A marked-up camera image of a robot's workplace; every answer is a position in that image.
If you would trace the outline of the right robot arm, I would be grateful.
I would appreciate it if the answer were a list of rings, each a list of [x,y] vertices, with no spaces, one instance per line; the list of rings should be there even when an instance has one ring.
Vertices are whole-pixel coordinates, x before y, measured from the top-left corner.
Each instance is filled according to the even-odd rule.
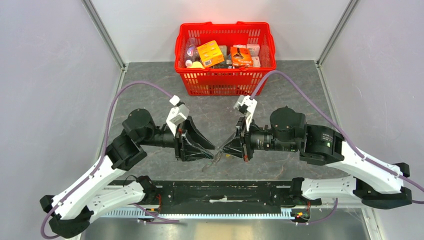
[[[412,204],[412,192],[403,182],[410,173],[406,163],[369,163],[347,145],[342,134],[327,126],[308,124],[303,113],[289,107],[274,110],[270,125],[264,127],[240,118],[220,151],[246,162],[255,151],[298,153],[308,164],[346,173],[332,179],[293,178],[288,197],[296,205],[322,198],[355,199],[382,210]]]

